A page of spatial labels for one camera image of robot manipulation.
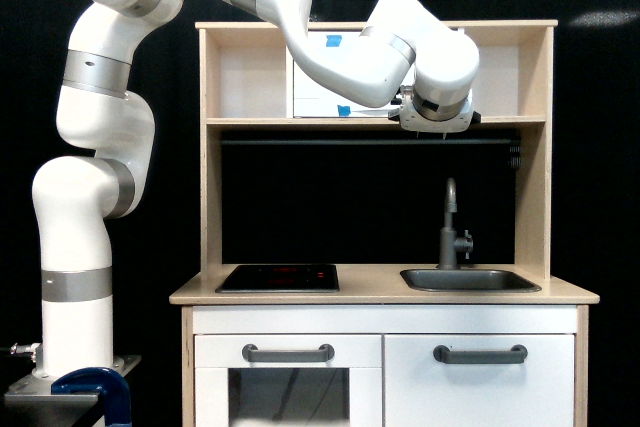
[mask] drawer handle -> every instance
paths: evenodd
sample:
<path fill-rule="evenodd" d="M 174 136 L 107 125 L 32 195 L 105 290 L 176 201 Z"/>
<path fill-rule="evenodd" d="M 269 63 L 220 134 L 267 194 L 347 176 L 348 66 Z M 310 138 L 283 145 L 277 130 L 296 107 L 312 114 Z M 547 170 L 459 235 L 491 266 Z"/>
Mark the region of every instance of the drawer handle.
<path fill-rule="evenodd" d="M 527 357 L 524 345 L 514 345 L 511 350 L 457 350 L 444 345 L 433 349 L 433 356 L 444 364 L 522 364 Z"/>
<path fill-rule="evenodd" d="M 335 350 L 329 344 L 323 344 L 318 350 L 258 350 L 253 344 L 242 349 L 242 357 L 247 362 L 329 362 Z"/>

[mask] oven door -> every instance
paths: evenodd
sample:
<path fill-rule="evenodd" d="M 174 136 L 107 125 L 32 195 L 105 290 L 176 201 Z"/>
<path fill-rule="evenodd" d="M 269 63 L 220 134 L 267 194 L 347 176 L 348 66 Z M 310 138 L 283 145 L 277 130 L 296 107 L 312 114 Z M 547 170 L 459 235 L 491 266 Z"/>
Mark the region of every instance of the oven door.
<path fill-rule="evenodd" d="M 197 427 L 381 427 L 379 335 L 197 335 Z"/>

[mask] white box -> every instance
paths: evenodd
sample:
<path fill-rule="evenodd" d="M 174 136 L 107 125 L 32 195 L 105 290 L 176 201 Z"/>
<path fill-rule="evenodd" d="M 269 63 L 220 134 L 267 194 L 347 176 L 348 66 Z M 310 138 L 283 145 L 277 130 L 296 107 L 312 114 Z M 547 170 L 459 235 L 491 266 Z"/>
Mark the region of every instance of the white box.
<path fill-rule="evenodd" d="M 313 47 L 334 62 L 344 62 L 360 32 L 309 32 Z M 402 85 L 413 85 L 411 66 Z M 372 109 L 321 87 L 293 65 L 293 117 L 387 117 L 391 104 Z"/>

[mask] oven window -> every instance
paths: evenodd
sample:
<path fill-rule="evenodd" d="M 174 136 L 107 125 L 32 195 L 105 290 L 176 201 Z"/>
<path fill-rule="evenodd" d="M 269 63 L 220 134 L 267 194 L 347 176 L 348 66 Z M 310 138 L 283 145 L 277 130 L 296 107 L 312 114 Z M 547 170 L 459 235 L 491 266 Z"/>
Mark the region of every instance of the oven window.
<path fill-rule="evenodd" d="M 349 426 L 349 369 L 229 369 L 229 426 Z"/>

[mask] toy kitchen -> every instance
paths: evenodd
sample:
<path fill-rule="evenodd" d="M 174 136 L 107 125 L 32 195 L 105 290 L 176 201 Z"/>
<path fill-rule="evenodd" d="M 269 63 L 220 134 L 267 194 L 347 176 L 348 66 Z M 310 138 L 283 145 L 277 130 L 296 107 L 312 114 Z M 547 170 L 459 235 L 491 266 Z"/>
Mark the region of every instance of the toy kitchen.
<path fill-rule="evenodd" d="M 482 119 L 445 139 L 339 102 L 318 114 L 273 25 L 196 25 L 202 264 L 170 298 L 184 427 L 587 425 L 599 297 L 551 274 L 556 22 L 446 24 L 479 48 Z"/>

